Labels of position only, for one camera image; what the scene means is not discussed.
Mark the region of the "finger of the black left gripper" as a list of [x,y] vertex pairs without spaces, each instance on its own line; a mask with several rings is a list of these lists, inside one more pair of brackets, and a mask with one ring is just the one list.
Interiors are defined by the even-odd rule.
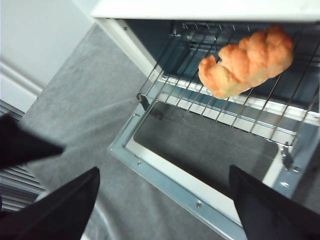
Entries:
[[56,156],[63,151],[64,146],[22,129],[9,114],[0,117],[0,166],[2,168]]

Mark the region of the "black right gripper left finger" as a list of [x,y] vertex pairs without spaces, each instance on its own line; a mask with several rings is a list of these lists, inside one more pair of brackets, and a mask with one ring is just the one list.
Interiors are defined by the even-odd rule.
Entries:
[[41,200],[0,218],[2,240],[79,240],[92,214],[100,186],[97,167]]

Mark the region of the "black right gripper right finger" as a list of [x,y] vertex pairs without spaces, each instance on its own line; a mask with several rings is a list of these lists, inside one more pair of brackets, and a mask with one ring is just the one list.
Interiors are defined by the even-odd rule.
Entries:
[[318,240],[320,216],[239,167],[229,167],[231,196],[249,240]]

